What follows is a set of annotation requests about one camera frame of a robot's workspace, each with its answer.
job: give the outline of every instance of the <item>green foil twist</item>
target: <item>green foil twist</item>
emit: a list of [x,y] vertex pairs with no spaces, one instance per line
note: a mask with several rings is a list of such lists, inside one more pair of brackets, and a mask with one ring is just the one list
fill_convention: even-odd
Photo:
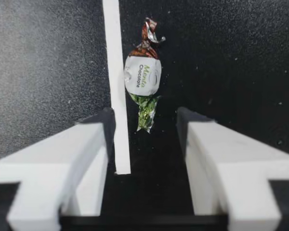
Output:
[[144,129],[150,133],[150,130],[154,124],[156,105],[159,97],[139,96],[131,93],[130,96],[139,105],[137,131]]

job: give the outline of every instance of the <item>white label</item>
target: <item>white label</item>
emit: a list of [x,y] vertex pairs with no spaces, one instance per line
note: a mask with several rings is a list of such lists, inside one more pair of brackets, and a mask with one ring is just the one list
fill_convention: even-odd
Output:
[[162,66],[160,60],[148,57],[128,56],[125,61],[125,87],[129,93],[141,96],[157,92]]

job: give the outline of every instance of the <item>foil wrapper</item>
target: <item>foil wrapper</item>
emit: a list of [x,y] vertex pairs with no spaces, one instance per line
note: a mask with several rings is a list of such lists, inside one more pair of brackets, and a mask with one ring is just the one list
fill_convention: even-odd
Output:
[[161,63],[152,44],[165,41],[155,35],[157,23],[146,18],[142,27],[142,42],[130,52],[125,62],[125,87],[133,101],[139,105],[138,130],[148,133],[154,124],[156,105],[159,97],[155,95],[159,88]]

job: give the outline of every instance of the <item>black background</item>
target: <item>black background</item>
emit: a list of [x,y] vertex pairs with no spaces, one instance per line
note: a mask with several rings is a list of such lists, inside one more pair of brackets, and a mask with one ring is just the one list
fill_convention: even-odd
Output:
[[124,59],[141,42],[145,17],[167,40],[158,50],[155,126],[135,132],[137,105],[127,94],[132,176],[113,180],[119,190],[106,187],[104,209],[119,212],[121,198],[126,213],[192,213],[179,106],[289,152],[289,0],[119,2]]

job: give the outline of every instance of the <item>wrapped chocolate candy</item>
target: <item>wrapped chocolate candy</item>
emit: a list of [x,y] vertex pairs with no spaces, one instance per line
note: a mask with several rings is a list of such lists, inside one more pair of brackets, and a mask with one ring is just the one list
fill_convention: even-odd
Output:
[[125,62],[125,88],[131,98],[139,105],[138,129],[150,132],[154,123],[154,115],[158,96],[154,96],[159,88],[162,66],[158,54],[152,44],[163,42],[155,35],[157,23],[146,18],[142,28],[142,42],[130,52]]

